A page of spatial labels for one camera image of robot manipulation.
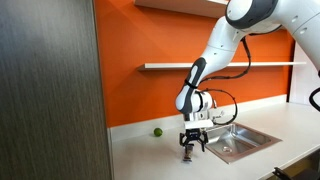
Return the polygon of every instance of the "white shelf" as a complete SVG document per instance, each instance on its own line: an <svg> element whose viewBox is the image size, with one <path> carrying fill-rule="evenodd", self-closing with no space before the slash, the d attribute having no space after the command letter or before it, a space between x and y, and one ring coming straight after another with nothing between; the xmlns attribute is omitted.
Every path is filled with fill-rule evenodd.
<svg viewBox="0 0 320 180"><path fill-rule="evenodd" d="M190 69L193 63L145 63L138 67L139 71L149 70L179 70L179 69ZM303 65L306 62L252 62L252 67L261 66L293 66ZM248 62L234 62L230 63L227 67L246 67Z"/></svg>

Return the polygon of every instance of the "white wall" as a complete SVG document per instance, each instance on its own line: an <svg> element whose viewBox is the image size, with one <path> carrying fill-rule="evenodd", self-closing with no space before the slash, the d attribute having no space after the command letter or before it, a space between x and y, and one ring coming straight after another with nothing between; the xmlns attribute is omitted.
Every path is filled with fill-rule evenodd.
<svg viewBox="0 0 320 180"><path fill-rule="evenodd" d="M320 78L316 68L298 43L295 47L294 62L307 64L293 67L289 102L310 105L309 96L313 90L320 87ZM319 94L315 96L315 101L320 104Z"/></svg>

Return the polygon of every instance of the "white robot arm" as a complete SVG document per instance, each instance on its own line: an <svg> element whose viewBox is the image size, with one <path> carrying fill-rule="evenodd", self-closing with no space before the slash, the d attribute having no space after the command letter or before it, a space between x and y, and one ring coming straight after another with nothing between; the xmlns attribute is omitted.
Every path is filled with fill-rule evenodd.
<svg viewBox="0 0 320 180"><path fill-rule="evenodd" d="M319 24L320 0L229 1L225 16L216 23L205 51L192 65L176 98L176 108L184 114L185 124L195 120L194 113L208 110L214 104L210 94L197 87L205 76L229 64L240 40L246 35L270 33L284 26L311 59L320 76ZM180 144L184 146L189 141L199 140L198 129L211 126L211 120L192 122L186 126L187 133L182 135L187 136L185 143L180 137Z"/></svg>

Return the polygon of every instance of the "countertop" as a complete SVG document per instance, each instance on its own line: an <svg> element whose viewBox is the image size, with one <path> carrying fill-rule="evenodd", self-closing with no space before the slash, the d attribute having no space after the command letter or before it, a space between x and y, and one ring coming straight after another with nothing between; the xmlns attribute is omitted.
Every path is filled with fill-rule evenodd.
<svg viewBox="0 0 320 180"><path fill-rule="evenodd" d="M243 112L239 124L282 141L227 164L195 142L191 163L182 162L179 145L183 127L113 142L115 180L217 179L256 180L272 176L274 167L286 168L320 149L320 113L311 106L283 103Z"/></svg>

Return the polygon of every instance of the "stainless steel sink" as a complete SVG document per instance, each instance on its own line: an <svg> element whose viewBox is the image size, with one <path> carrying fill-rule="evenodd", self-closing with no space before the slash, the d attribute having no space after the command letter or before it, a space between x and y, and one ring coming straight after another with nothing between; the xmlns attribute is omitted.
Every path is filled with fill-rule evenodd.
<svg viewBox="0 0 320 180"><path fill-rule="evenodd" d="M228 164L281 141L238 123L207 129L207 133L206 148Z"/></svg>

